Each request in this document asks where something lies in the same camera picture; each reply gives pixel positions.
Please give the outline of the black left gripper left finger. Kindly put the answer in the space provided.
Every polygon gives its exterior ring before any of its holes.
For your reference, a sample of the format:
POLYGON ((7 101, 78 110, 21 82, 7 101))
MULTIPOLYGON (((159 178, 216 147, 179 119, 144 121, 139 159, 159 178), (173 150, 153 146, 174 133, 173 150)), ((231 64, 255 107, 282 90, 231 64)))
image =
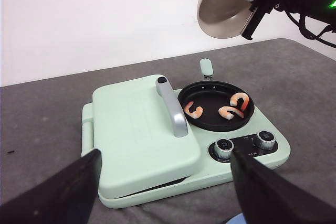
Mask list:
POLYGON ((1 223, 87 223, 98 192, 101 152, 93 149, 40 185, 1 205, 1 223))

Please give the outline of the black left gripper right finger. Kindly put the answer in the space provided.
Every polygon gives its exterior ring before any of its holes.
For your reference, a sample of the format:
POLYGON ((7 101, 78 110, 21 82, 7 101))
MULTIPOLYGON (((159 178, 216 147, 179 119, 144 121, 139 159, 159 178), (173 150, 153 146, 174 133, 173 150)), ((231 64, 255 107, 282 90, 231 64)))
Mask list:
POLYGON ((230 167, 247 223, 335 223, 335 208, 234 148, 230 167))

